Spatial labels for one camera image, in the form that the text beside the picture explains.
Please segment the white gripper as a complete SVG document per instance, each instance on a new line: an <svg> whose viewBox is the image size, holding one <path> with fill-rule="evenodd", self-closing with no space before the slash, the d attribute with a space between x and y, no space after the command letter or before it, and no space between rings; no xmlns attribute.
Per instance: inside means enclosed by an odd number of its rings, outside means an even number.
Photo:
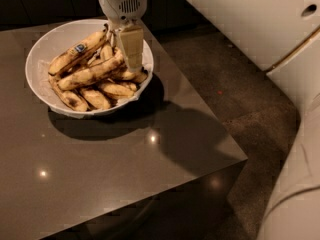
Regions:
<svg viewBox="0 0 320 240"><path fill-rule="evenodd" d="M147 0L99 0L106 15L110 30L136 22L147 10ZM125 63L131 72L142 68L144 31L132 25L116 32L117 46L122 51Z"/></svg>

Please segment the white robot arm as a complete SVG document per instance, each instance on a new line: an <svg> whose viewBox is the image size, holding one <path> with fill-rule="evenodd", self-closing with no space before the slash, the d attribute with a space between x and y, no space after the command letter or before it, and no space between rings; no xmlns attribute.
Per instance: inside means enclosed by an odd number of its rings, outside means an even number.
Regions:
<svg viewBox="0 0 320 240"><path fill-rule="evenodd" d="M189 2L260 70L271 93L286 96L299 116L286 157L258 137L254 122L246 142L258 148L244 167L203 179L209 204L198 217L168 196L128 240L320 240L319 0L149 0L153 30L182 26Z"/></svg>

